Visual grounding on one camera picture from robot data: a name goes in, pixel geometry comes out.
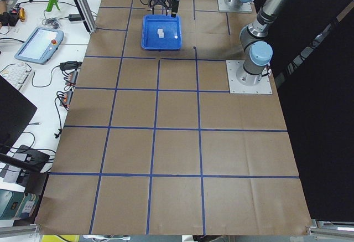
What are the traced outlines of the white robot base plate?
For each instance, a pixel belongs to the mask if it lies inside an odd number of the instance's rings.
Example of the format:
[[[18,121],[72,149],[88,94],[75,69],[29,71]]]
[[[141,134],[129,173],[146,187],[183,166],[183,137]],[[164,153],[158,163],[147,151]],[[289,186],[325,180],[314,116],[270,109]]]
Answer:
[[[259,75],[244,70],[244,60],[226,60],[228,85],[231,94],[271,95],[272,87],[267,68]]]

